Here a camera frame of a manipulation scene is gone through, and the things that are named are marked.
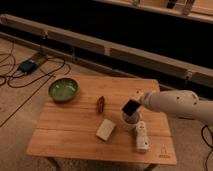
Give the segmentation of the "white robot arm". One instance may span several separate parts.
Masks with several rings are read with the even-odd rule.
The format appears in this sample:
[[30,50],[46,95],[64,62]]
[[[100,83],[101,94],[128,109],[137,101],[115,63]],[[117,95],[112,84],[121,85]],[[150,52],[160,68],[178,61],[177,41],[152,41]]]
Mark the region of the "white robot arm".
[[138,93],[129,100],[127,112],[131,116],[140,106],[171,116],[193,118],[213,126],[213,101],[200,100],[189,90],[151,91]]

